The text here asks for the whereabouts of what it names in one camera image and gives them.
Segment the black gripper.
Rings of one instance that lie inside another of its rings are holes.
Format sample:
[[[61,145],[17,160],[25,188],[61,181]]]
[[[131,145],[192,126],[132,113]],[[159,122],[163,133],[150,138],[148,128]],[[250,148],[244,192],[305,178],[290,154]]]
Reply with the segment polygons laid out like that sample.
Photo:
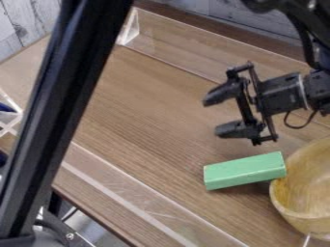
[[[215,127],[215,135],[220,138],[246,138],[254,146],[263,142],[276,141],[278,135],[271,118],[266,116],[260,105],[258,84],[260,83],[251,62],[228,68],[227,81],[212,88],[202,99],[204,107],[212,106],[234,98],[238,104],[240,119]]]

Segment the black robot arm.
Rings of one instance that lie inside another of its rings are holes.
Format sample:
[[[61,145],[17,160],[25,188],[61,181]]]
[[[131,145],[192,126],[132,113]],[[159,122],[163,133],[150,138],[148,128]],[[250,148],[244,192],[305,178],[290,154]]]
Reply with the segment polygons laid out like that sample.
[[[280,11],[301,37],[309,66],[323,72],[319,93],[309,78],[296,93],[270,96],[268,86],[255,86],[255,97],[243,92],[239,73],[250,64],[228,69],[227,82],[202,100],[210,106],[232,98],[242,119],[218,126],[222,138],[266,142],[274,131],[272,115],[299,108],[330,114],[330,0],[240,0],[256,14]],[[55,23],[32,93],[23,113],[19,139],[0,179],[0,239],[31,239],[39,209],[47,198],[59,165],[85,112],[93,89],[113,50],[134,0],[64,0]]]

